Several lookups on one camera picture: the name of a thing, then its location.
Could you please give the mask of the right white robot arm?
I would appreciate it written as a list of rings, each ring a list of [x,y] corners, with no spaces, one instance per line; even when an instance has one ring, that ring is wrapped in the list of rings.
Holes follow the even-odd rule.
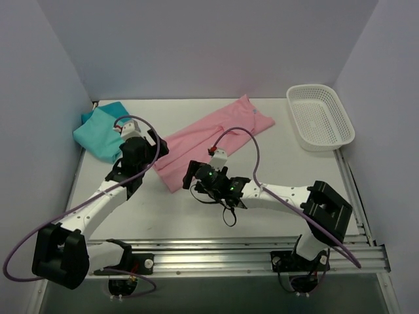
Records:
[[[228,168],[191,161],[183,177],[183,188],[196,180],[195,190],[207,194],[225,209],[269,209],[299,217],[308,227],[294,251],[292,265],[305,270],[327,248],[340,248],[347,259],[354,256],[343,242],[352,216],[352,206],[329,184],[315,181],[311,186],[288,187],[258,183],[247,177],[227,176]]]

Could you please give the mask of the pink t shirt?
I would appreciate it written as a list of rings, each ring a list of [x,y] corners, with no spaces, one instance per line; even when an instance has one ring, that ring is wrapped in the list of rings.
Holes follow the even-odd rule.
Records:
[[[242,96],[167,136],[164,140],[169,154],[159,158],[154,169],[168,190],[174,193],[182,189],[183,177],[191,160],[209,162],[208,149],[212,146],[225,150],[230,156],[250,140],[244,131],[232,130],[222,135],[224,131],[241,127],[257,135],[274,124],[273,118],[262,114],[247,96]]]

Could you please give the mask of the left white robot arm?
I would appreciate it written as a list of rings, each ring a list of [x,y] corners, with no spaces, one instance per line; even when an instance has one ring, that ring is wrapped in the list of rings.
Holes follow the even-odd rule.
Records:
[[[86,242],[117,207],[136,193],[149,167],[169,153],[166,142],[154,130],[147,133],[153,144],[134,132],[121,145],[122,158],[91,198],[74,213],[37,232],[33,274],[73,290],[89,273],[125,274],[135,266],[132,247],[121,240],[106,239],[93,246]]]

